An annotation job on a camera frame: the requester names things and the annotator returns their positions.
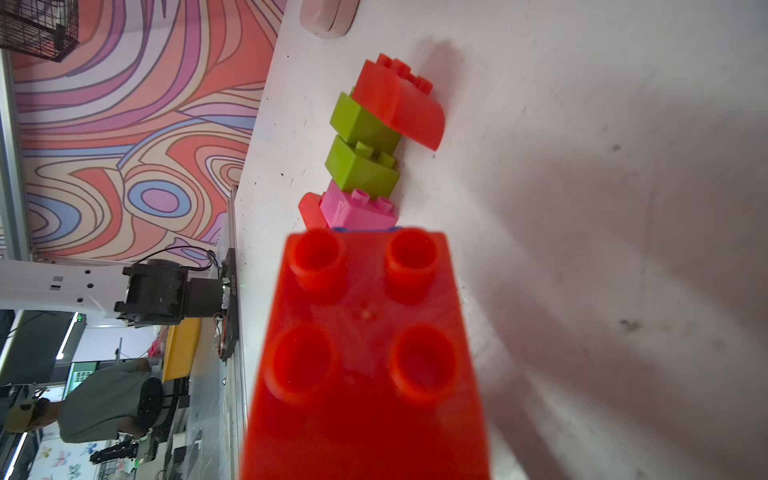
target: yellow tray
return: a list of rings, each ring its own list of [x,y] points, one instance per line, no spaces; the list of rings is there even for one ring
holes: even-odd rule
[[[200,322],[199,318],[186,318],[168,329],[163,363],[164,382],[190,374],[197,339],[200,338]]]

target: pink lego brick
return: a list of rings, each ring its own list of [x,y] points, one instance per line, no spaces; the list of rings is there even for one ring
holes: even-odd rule
[[[392,202],[384,197],[372,202],[371,197],[359,189],[347,194],[333,180],[320,202],[320,211],[331,228],[387,230],[397,223]]]

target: green lego brick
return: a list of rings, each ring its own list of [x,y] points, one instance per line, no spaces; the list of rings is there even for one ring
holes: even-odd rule
[[[359,188],[372,200],[388,197],[395,189],[400,173],[394,166],[395,158],[391,155],[382,152],[375,157],[370,146],[357,142],[352,147],[339,135],[333,140],[326,160],[326,168],[342,191],[349,194]]]
[[[362,141],[374,151],[392,154],[401,134],[387,127],[373,114],[361,107],[352,97],[341,92],[331,115],[331,126],[347,144]]]

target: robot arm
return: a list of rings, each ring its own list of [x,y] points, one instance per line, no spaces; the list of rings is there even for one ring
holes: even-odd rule
[[[188,279],[169,260],[72,266],[0,260],[0,308],[90,313],[128,325],[174,325],[222,310],[219,279]]]

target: red lego brick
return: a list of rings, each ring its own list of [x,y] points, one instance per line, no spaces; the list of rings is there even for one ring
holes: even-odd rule
[[[320,211],[320,201],[323,199],[323,195],[308,193],[301,197],[299,201],[299,213],[301,219],[304,220],[304,226],[307,230],[313,228],[328,228],[328,223]]]
[[[288,237],[241,480],[488,479],[442,233]]]
[[[376,63],[366,60],[350,96],[387,127],[437,150],[445,112],[431,91],[432,83],[416,77],[408,65],[380,54]]]

